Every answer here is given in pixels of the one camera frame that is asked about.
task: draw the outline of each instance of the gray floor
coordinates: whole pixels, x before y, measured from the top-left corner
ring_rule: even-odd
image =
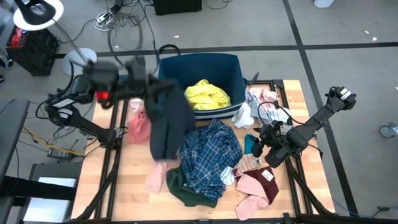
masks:
[[[208,2],[214,6],[222,5],[221,1]],[[63,0],[63,3],[65,12],[59,23],[71,37],[76,36],[84,22],[106,9],[104,0]],[[398,41],[397,1],[336,0],[328,9],[315,8],[312,0],[289,0],[289,3],[305,45],[371,43],[373,37],[377,38],[376,42]],[[147,13],[158,47],[164,44],[176,44],[180,48],[295,45],[285,7],[280,0],[233,0],[222,10],[211,10],[203,5],[200,12],[168,16],[156,16],[150,7]],[[145,21],[142,27],[144,49],[150,50],[152,37]],[[60,36],[54,27],[50,30]],[[138,44],[137,38],[137,28],[120,27],[114,45],[133,49]],[[96,52],[109,52],[106,34],[95,30],[92,24],[75,43]],[[70,50],[69,45],[63,44],[60,53]],[[300,80],[310,114],[317,111],[297,50],[228,53],[239,57],[245,77],[252,77],[260,71],[261,79]],[[378,133],[380,125],[398,122],[398,48],[308,50],[307,55],[321,94],[335,85],[343,85],[358,94],[354,109],[336,114],[330,123],[359,213],[372,215],[377,205],[398,206],[398,138],[384,139]],[[153,69],[154,56],[146,56],[146,59],[148,69]],[[10,71],[0,70],[6,76],[6,82],[0,84],[0,96],[28,98],[35,102],[44,100],[48,92],[63,87],[68,81],[60,69],[60,62],[55,62],[49,77],[31,77],[18,65]],[[28,116],[33,116],[35,105],[31,107]],[[81,110],[86,111],[88,107],[84,105]],[[27,119],[25,126],[47,139],[56,130],[50,122],[37,119]],[[81,140],[74,149],[81,152],[85,142],[78,132],[59,140],[58,145],[70,147],[76,138]],[[21,140],[32,143],[25,134],[21,134]],[[331,194],[346,206],[323,131],[318,133],[318,144],[325,153],[323,163]],[[34,163],[56,162],[32,147],[18,144],[18,148],[21,157],[19,172],[23,178],[28,178]],[[15,156],[7,174],[16,175]],[[337,204],[335,206],[338,213],[348,214]],[[378,217],[398,218],[397,211],[382,212]],[[15,221],[16,210],[12,213],[9,223]]]

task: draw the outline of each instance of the blue plaid shirt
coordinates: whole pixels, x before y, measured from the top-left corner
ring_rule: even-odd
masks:
[[[225,167],[234,167],[242,158],[242,148],[232,128],[217,119],[185,135],[181,165],[187,184],[197,194],[216,200],[225,185],[220,179]]]

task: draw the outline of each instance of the blue laundry basket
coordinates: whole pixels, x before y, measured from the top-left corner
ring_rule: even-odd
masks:
[[[189,54],[164,58],[159,65],[159,79],[175,79],[184,90],[207,79],[231,98],[229,107],[193,110],[196,120],[232,118],[245,101],[242,70],[236,55]]]

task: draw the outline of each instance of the yellow shirt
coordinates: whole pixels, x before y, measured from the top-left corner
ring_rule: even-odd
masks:
[[[189,104],[194,110],[213,110],[231,106],[231,100],[224,90],[200,80],[185,90]]]

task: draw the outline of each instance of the wooden platform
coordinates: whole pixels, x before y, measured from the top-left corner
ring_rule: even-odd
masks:
[[[284,80],[284,85],[293,117],[298,121],[305,122],[308,119],[308,111],[300,82],[298,80]],[[265,85],[256,85],[256,87],[257,86],[269,88],[269,86]],[[111,112],[112,110],[105,111],[102,110],[100,105],[96,105],[93,121],[102,127],[107,127],[109,126]],[[224,122],[234,128],[230,121],[224,120]],[[203,126],[207,123],[208,122],[198,122],[197,125]],[[234,132],[242,148],[244,148],[244,136],[246,134],[252,133],[257,136],[252,129],[234,128]],[[317,145],[315,140],[312,140],[310,143],[315,146]],[[87,152],[90,152],[96,146],[97,144],[94,144],[89,147]],[[264,160],[264,156],[267,152],[268,150],[264,148],[264,153],[262,155],[263,167],[267,166]],[[103,158],[104,149],[97,149],[85,159],[81,170],[72,217],[77,217],[84,211],[85,207],[91,202],[98,190]],[[331,212],[334,212],[333,202],[318,151],[312,147],[308,147],[303,151],[302,163],[308,186],[321,203]],[[173,166],[179,166],[179,162],[174,162]],[[118,184],[112,217],[113,221],[236,218],[235,207],[247,197],[247,195],[235,190],[235,183],[234,185],[227,186],[225,193],[218,200],[216,208],[209,208],[202,205],[184,207],[180,200],[169,193],[165,182],[159,194],[152,194],[144,189],[147,175],[152,168],[153,160],[149,152],[149,143],[141,145],[129,144],[125,138],[121,152]],[[273,169],[273,171],[279,193],[272,205],[257,211],[253,218],[282,217],[282,214],[285,212],[290,213],[290,216],[294,217],[294,208],[285,164],[283,163],[278,168]],[[305,212],[301,190],[298,185],[297,188],[300,207],[302,212]],[[104,210],[106,209],[107,202],[108,193],[104,196],[103,216],[105,215]]]

